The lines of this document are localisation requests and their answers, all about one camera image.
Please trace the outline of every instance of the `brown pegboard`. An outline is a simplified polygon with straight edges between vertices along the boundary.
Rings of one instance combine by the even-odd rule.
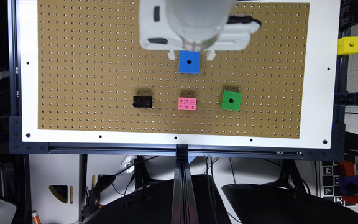
[[[198,75],[140,47],[138,1],[38,5],[39,129],[299,138],[309,4],[236,3],[260,31],[244,50],[202,52]],[[242,93],[240,111],[219,107],[222,90]],[[153,108],[132,108],[136,95]],[[197,110],[179,110],[179,96]]]

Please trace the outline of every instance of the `yellow block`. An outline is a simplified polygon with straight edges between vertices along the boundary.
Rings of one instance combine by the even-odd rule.
[[[358,37],[342,37],[338,40],[338,55],[358,53]]]

